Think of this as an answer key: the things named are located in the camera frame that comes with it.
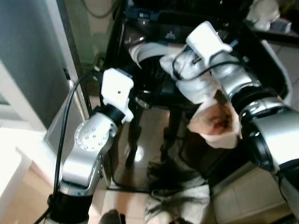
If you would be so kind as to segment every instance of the black cable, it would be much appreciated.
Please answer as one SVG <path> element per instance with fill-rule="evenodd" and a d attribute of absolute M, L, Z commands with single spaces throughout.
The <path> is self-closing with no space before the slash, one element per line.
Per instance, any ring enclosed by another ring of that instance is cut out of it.
<path fill-rule="evenodd" d="M 181 75 L 177 72 L 177 70 L 175 69 L 175 62 L 177 61 L 178 57 L 180 57 L 183 53 L 187 52 L 191 50 L 191 48 L 188 46 L 188 45 L 185 45 L 184 49 L 179 52 L 176 57 L 174 58 L 174 60 L 172 61 L 172 72 L 173 72 L 173 75 L 178 79 L 178 80 L 181 80 L 182 77 Z"/>
<path fill-rule="evenodd" d="M 49 206 L 47 210 L 33 224 L 39 224 L 44 218 L 46 218 L 46 216 L 50 213 L 51 209 L 52 208 Z"/>
<path fill-rule="evenodd" d="M 84 8 L 88 11 L 88 13 L 89 13 L 90 15 L 92 15 L 93 17 L 98 18 L 98 19 L 104 19 L 105 17 L 107 17 L 108 15 L 110 15 L 110 14 L 111 14 L 111 13 L 118 7 L 118 5 L 119 5 L 119 3 L 120 3 L 121 1 L 120 1 L 120 0 L 117 0 L 117 1 L 111 6 L 111 8 L 110 8 L 107 12 L 105 12 L 104 14 L 102 14 L 102 15 L 97 15 L 97 14 L 94 14 L 92 11 L 90 11 L 90 9 L 88 8 L 88 6 L 87 6 L 85 0 L 81 0 L 81 2 L 82 2 L 82 4 L 83 4 Z"/>
<path fill-rule="evenodd" d="M 61 162 L 61 155 L 62 155 L 62 149 L 64 145 L 64 137 L 65 137 L 65 131 L 66 131 L 66 125 L 67 125 L 67 118 L 69 115 L 70 107 L 71 107 L 71 101 L 74 96 L 74 93 L 77 89 L 77 87 L 80 85 L 80 83 L 85 80 L 87 77 L 94 75 L 93 72 L 88 72 L 87 74 L 81 76 L 76 83 L 74 84 L 74 87 L 72 88 L 71 92 L 68 94 L 67 102 L 65 105 L 64 110 L 64 117 L 62 121 L 62 127 L 61 127 L 61 133 L 60 133 L 60 140 L 59 140 L 59 146 L 57 151 L 57 158 L 56 158 L 56 166 L 55 166 L 55 177 L 54 177 L 54 189 L 53 189 L 53 197 L 52 200 L 55 199 L 59 192 L 59 173 L 60 173 L 60 162 Z M 51 212 L 51 203 L 49 203 L 49 207 L 47 210 L 34 222 L 34 224 L 40 223 L 46 216 Z"/>
<path fill-rule="evenodd" d="M 192 64 L 196 64 L 197 62 L 201 61 L 202 59 L 200 57 L 195 57 L 193 60 L 192 60 Z"/>
<path fill-rule="evenodd" d="M 192 81 L 194 79 L 197 79 L 198 77 L 202 76 L 203 74 L 205 74 L 206 72 L 210 71 L 211 69 L 214 69 L 218 66 L 222 66 L 222 65 L 226 65 L 226 64 L 235 64 L 235 65 L 240 65 L 242 66 L 243 68 L 251 71 L 254 73 L 254 71 L 248 67 L 247 65 L 245 65 L 244 63 L 242 62 L 236 62 L 236 61 L 226 61 L 226 62 L 220 62 L 220 63 L 217 63 L 217 64 L 213 64 L 211 65 L 210 67 L 206 68 L 205 70 L 203 70 L 201 73 L 199 73 L 196 77 L 193 77 L 193 78 L 188 78 L 188 79 L 182 79 L 181 81 Z"/>

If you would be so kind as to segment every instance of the white plastic mount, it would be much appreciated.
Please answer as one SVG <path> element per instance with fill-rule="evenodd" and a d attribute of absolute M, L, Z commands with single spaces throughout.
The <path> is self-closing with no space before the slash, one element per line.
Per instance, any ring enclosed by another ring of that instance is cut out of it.
<path fill-rule="evenodd" d="M 132 79 L 121 71 L 113 68 L 104 71 L 101 92 L 104 104 L 110 104 L 124 113 L 122 123 L 133 119 L 133 114 L 128 108 L 128 97 L 133 86 Z"/>
<path fill-rule="evenodd" d="M 203 59 L 206 66 L 209 65 L 211 56 L 219 51 L 232 51 L 231 46 L 222 42 L 217 32 L 208 21 L 197 26 L 188 35 L 186 43 Z"/>

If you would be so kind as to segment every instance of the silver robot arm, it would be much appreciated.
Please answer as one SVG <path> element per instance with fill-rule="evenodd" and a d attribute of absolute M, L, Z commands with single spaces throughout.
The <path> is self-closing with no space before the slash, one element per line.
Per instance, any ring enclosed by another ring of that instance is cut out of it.
<path fill-rule="evenodd" d="M 45 224 L 88 223 L 93 194 L 103 177 L 103 156 L 118 128 L 133 118 L 128 108 L 133 85 L 123 71 L 104 72 L 101 94 L 105 105 L 77 127 L 74 146 L 64 162 L 59 193 L 51 202 Z"/>
<path fill-rule="evenodd" d="M 209 22 L 200 24 L 186 42 L 207 67 L 214 66 L 212 76 L 239 114 L 251 161 L 273 174 L 299 220 L 299 113 L 238 64 L 229 54 L 231 47 L 221 41 Z"/>

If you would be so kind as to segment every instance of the chair leg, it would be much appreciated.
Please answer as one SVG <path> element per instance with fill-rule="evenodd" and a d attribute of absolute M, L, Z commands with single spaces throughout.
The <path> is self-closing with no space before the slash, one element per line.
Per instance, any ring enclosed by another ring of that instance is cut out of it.
<path fill-rule="evenodd" d="M 128 133 L 128 144 L 130 147 L 130 152 L 126 159 L 126 167 L 131 167 L 134 164 L 134 159 L 137 151 L 137 143 L 138 139 L 141 134 L 142 128 L 139 126 L 142 114 L 143 114 L 143 108 L 135 105 L 134 110 L 132 110 L 134 114 L 134 118 L 132 119 L 130 125 L 129 125 L 129 133 Z"/>
<path fill-rule="evenodd" d="M 168 149 L 170 149 L 175 143 L 182 114 L 181 110 L 170 110 L 169 124 L 168 127 L 164 129 L 164 144 L 160 148 L 161 162 L 167 159 Z"/>

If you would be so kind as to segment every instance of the white object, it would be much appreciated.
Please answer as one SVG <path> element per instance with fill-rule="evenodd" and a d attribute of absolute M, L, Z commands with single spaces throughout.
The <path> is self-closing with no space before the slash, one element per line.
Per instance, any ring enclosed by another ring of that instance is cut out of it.
<path fill-rule="evenodd" d="M 139 62 L 154 56 L 179 53 L 183 45 L 181 44 L 161 44 L 155 42 L 141 43 L 129 49 L 133 61 L 141 68 Z"/>
<path fill-rule="evenodd" d="M 279 16 L 279 5 L 276 0 L 255 0 L 246 19 L 255 23 L 256 29 L 267 31 L 271 22 Z"/>
<path fill-rule="evenodd" d="M 192 119 L 201 111 L 217 104 L 216 99 L 211 99 L 209 101 L 204 102 L 200 107 L 197 109 L 195 114 L 193 115 Z M 235 148 L 238 142 L 238 136 L 240 135 L 241 124 L 239 122 L 238 114 L 235 112 L 233 107 L 230 105 L 230 110 L 232 112 L 232 131 L 227 132 L 220 135 L 208 135 L 208 134 L 200 134 L 205 140 L 208 145 L 213 148 Z"/>
<path fill-rule="evenodd" d="M 122 72 L 112 68 L 104 71 L 101 92 L 104 104 L 110 104 L 125 114 L 122 123 L 133 119 L 133 114 L 128 108 L 128 97 L 133 86 L 132 79 Z"/>
<path fill-rule="evenodd" d="M 169 224 L 172 222 L 170 214 L 162 211 L 147 222 L 147 224 Z"/>
<path fill-rule="evenodd" d="M 220 88 L 217 81 L 207 72 L 206 74 L 190 81 L 177 80 L 173 75 L 172 62 L 177 54 L 166 55 L 160 58 L 160 65 L 164 71 L 170 74 L 171 78 L 176 80 L 176 86 L 180 92 L 192 103 L 200 104 L 207 99 L 213 98 L 217 89 Z M 175 69 L 183 79 L 196 77 L 206 67 L 202 61 L 196 64 L 192 63 L 195 53 L 187 51 L 177 57 Z"/>
<path fill-rule="evenodd" d="M 219 51 L 232 51 L 231 46 L 222 42 L 213 26 L 205 21 L 197 26 L 187 37 L 186 43 L 200 56 L 206 66 L 210 58 Z"/>

